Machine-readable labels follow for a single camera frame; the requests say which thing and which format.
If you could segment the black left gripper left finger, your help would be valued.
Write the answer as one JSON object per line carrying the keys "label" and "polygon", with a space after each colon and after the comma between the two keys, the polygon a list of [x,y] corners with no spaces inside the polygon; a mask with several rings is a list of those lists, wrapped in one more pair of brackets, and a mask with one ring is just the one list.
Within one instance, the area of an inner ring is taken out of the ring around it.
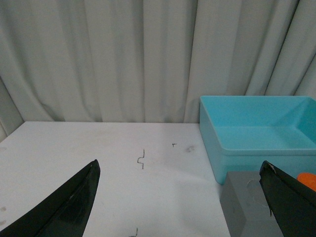
{"label": "black left gripper left finger", "polygon": [[81,237],[95,201],[98,160],[72,176],[37,206],[0,232],[2,237]]}

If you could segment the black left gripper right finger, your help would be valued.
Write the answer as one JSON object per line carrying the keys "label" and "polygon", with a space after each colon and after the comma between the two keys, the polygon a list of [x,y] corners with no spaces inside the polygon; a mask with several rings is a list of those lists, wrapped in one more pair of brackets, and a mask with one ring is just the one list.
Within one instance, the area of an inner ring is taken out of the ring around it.
{"label": "black left gripper right finger", "polygon": [[260,185],[276,222],[285,237],[316,235],[316,192],[264,161]]}

